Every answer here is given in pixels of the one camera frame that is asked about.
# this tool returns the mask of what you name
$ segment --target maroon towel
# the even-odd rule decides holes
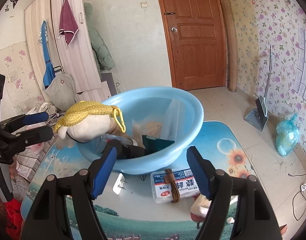
[[[65,41],[69,46],[78,31],[77,23],[74,19],[68,0],[63,0],[60,15],[60,34],[65,36]]]

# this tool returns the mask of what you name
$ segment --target blue apron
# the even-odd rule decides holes
[[[43,55],[44,55],[45,66],[46,66],[46,70],[45,70],[44,77],[43,77],[43,83],[44,83],[45,88],[48,88],[52,80],[55,78],[55,72],[53,69],[52,62],[50,60],[49,51],[47,49],[45,34],[46,34],[46,21],[43,21],[42,28],[41,28],[41,39],[42,39]]]

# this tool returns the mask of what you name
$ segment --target plastic bag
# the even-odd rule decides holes
[[[138,146],[145,149],[143,145],[142,135],[148,135],[159,138],[161,134],[162,123],[156,121],[148,121],[148,118],[141,123],[137,123],[132,119],[132,138],[138,143]]]
[[[299,140],[299,129],[293,123],[296,116],[297,114],[294,114],[290,120],[281,121],[276,126],[277,137],[275,147],[281,156],[290,154]]]

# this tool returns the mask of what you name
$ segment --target wardrobe handle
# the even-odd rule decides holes
[[[80,23],[83,24],[82,13],[80,13]]]

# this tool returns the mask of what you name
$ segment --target blue gripper pad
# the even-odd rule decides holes
[[[195,146],[188,148],[186,151],[186,159],[201,194],[210,198],[212,195],[209,188],[210,180],[201,167],[201,163],[205,160],[202,158]]]
[[[39,122],[46,122],[49,118],[47,112],[26,115],[23,119],[25,125],[31,125]]]
[[[102,158],[99,159],[102,161],[99,170],[93,177],[93,189],[91,189],[91,197],[92,199],[96,199],[97,196],[103,193],[105,185],[109,179],[113,166],[116,162],[117,151],[114,147],[109,151],[109,153],[103,154]]]

